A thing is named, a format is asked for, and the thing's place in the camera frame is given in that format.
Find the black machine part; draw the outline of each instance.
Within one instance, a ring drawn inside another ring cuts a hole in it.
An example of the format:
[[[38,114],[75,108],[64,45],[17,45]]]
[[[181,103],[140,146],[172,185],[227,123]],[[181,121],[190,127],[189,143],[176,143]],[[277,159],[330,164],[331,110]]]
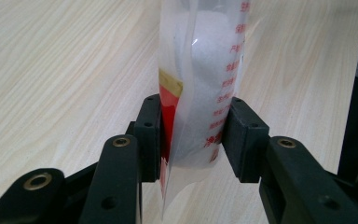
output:
[[[159,96],[144,100],[125,135],[100,160],[64,178],[56,169],[23,175],[0,199],[0,223],[142,223],[142,182],[159,178]],[[234,98],[222,143],[241,183],[258,183],[269,223],[358,223],[358,179],[327,173],[297,140],[269,127]]]

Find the plastic bag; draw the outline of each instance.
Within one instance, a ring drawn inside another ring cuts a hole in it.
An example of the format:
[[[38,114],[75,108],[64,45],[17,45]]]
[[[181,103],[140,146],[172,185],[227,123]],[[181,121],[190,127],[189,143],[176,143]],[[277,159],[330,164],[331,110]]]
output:
[[[163,1],[158,80],[166,140],[160,174],[164,208],[216,163],[241,79],[248,10],[242,0]]]

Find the transparent plastic bag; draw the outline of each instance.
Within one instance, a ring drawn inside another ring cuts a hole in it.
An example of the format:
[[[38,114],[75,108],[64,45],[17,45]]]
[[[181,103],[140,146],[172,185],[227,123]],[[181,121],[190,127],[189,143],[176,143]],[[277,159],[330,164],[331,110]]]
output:
[[[241,79],[248,10],[243,0],[163,1],[158,80],[166,140],[160,174],[164,209],[216,163]]]

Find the wooden table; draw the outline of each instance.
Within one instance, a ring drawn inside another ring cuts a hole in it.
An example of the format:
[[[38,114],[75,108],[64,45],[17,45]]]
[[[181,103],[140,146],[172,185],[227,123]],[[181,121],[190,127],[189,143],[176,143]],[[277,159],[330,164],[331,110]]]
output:
[[[0,1],[0,196],[40,167],[96,162],[158,92],[160,1]],[[337,170],[358,58],[358,0],[258,0],[239,97],[270,134],[300,140]],[[267,223],[257,185],[225,156],[183,190],[165,223]],[[159,223],[155,184],[144,222]]]

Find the light wood grain surface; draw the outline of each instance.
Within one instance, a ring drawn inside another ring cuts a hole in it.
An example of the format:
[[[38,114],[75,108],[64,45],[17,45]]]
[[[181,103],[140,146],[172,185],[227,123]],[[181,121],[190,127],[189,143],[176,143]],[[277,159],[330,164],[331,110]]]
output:
[[[0,1],[0,196],[41,167],[71,175],[158,92],[159,0]],[[271,135],[337,170],[358,58],[358,0],[254,0],[239,97]],[[164,223],[267,223],[257,185],[224,157]],[[160,223],[144,184],[144,223]]]

